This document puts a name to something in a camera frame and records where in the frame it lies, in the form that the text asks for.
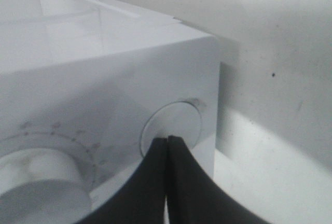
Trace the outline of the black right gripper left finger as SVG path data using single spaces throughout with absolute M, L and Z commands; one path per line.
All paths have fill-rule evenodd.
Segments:
M 153 139 L 133 175 L 79 223 L 164 223 L 166 138 Z

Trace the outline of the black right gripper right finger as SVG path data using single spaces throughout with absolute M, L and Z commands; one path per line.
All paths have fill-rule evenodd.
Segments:
M 181 137 L 168 137 L 165 178 L 170 223 L 266 223 L 213 182 Z

